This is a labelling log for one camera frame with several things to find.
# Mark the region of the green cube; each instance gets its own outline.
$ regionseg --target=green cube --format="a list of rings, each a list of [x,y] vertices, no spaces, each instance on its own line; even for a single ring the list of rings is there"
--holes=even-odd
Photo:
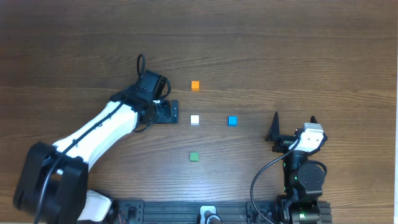
[[[191,152],[189,160],[191,162],[199,162],[199,152]]]

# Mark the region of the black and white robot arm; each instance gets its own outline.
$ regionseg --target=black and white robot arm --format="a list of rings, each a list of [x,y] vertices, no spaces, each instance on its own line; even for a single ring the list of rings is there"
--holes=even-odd
[[[141,132],[152,124],[178,122],[178,101],[165,100],[171,86],[155,72],[137,70],[136,84],[111,96],[105,109],[70,136],[52,146],[38,142],[27,153],[14,194],[14,205],[47,223],[101,222],[111,199],[87,192],[88,172],[94,163],[121,137]],[[168,92],[162,95],[167,85]]]

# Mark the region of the white cube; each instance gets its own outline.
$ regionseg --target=white cube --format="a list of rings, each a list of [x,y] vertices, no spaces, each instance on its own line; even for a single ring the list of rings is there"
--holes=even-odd
[[[191,125],[199,125],[199,115],[191,115]]]

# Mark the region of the cube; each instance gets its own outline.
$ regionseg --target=cube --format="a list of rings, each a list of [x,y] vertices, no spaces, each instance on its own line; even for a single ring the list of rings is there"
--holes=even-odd
[[[238,125],[238,117],[237,116],[229,116],[228,117],[228,126],[236,127]]]
[[[191,125],[199,125],[199,115],[191,115]]]
[[[199,81],[192,81],[191,82],[191,90],[192,91],[199,91]]]
[[[191,161],[191,162],[199,162],[199,153],[198,152],[191,152],[189,161]]]

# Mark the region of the wooden table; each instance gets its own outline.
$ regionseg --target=wooden table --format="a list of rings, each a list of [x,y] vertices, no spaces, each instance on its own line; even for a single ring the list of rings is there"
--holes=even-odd
[[[264,141],[274,112],[284,134],[315,115],[329,141],[312,159],[328,166],[321,199],[334,222],[392,223],[397,3],[375,0],[3,1],[0,222],[32,220],[12,206],[30,146],[97,115],[136,81],[140,52],[170,79],[180,122],[118,141],[91,170],[91,188],[248,201],[256,172],[279,156]],[[282,175],[280,164],[265,172],[255,197],[282,194]]]

